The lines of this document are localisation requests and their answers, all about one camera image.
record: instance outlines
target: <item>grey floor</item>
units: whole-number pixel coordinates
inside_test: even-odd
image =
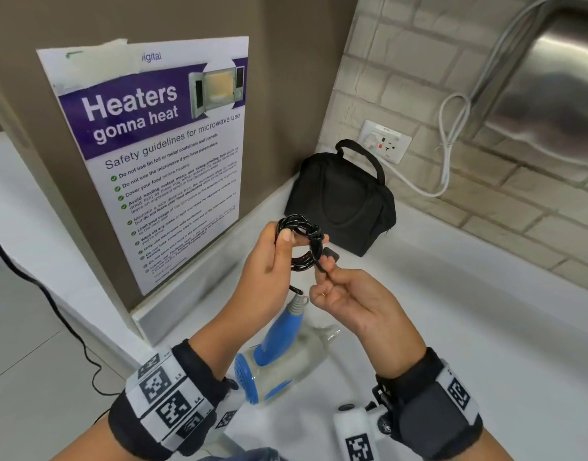
[[[114,399],[94,371],[40,290],[0,265],[0,461],[49,460],[91,426]],[[96,379],[124,382],[107,365]]]

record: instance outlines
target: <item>tiled wall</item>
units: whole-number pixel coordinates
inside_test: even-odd
[[[526,2],[359,0],[320,144],[356,139],[365,119],[383,124],[414,137],[399,169],[433,189],[439,104],[469,92]],[[448,108],[449,126],[458,108]],[[588,167],[482,130],[454,146],[450,187],[440,198],[386,175],[397,199],[588,288]]]

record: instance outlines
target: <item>wall outlet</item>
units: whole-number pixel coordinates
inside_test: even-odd
[[[411,144],[412,137],[366,120],[358,136],[358,143],[366,150],[398,165]]]

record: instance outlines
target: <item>paper sign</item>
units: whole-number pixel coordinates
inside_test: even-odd
[[[238,219],[248,37],[37,53],[147,294]]]

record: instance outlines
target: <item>left hand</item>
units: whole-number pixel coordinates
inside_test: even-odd
[[[243,272],[224,313],[259,332],[281,310],[290,287],[292,248],[308,246],[309,240],[290,229],[283,229],[275,244],[277,224],[270,222],[245,261]]]

